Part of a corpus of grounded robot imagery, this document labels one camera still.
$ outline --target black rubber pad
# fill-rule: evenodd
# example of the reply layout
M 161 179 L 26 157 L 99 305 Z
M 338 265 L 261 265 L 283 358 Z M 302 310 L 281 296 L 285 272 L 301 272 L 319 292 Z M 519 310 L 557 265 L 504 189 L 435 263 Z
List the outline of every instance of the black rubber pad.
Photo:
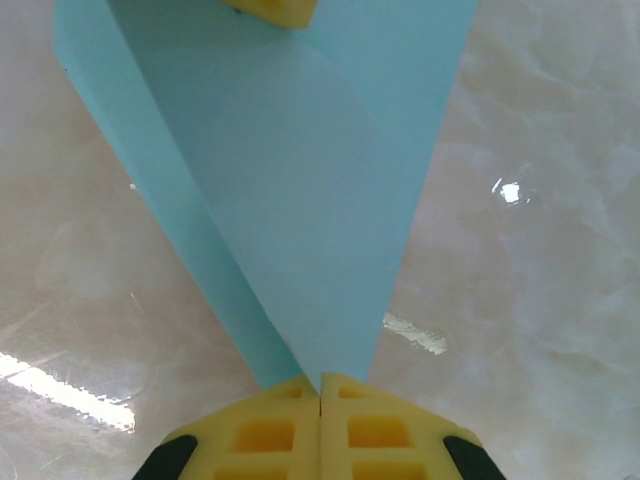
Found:
M 157 447 L 133 480 L 178 480 L 198 446 L 192 435 L 183 435 Z
M 460 437 L 444 439 L 463 480 L 507 480 L 484 448 Z

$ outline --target yellow foam block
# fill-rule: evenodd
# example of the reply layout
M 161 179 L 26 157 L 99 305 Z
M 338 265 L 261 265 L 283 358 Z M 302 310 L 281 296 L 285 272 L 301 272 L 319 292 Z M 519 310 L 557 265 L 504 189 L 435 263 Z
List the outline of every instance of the yellow foam block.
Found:
M 504 480 L 476 436 L 339 374 L 298 377 L 169 435 L 134 480 Z
M 317 0 L 222 0 L 241 12 L 255 15 L 283 28 L 306 28 Z

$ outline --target light blue plastic sheet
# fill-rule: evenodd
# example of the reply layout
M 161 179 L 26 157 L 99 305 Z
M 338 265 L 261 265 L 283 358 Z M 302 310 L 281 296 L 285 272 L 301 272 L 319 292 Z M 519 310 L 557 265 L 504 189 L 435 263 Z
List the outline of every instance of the light blue plastic sheet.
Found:
M 473 0 L 59 0 L 55 50 L 258 381 L 366 379 Z

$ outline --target white marble surface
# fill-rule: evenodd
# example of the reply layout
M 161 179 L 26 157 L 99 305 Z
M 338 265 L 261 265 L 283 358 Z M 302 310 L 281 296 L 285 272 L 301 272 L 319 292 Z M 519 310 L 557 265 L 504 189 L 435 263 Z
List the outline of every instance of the white marble surface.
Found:
M 510 480 L 640 476 L 640 3 L 480 4 L 371 381 Z M 50 53 L 52 10 L 0 1 L 0 479 L 127 479 L 256 385 Z

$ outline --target yellow object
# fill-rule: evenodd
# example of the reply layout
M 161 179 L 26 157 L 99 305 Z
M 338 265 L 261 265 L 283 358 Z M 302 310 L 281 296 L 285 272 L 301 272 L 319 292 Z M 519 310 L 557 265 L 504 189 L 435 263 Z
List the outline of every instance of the yellow object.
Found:
M 278 27 L 299 29 L 311 23 L 317 0 L 222 0 L 222 3 Z
M 504 480 L 468 430 L 377 388 L 298 377 L 169 435 L 134 480 Z

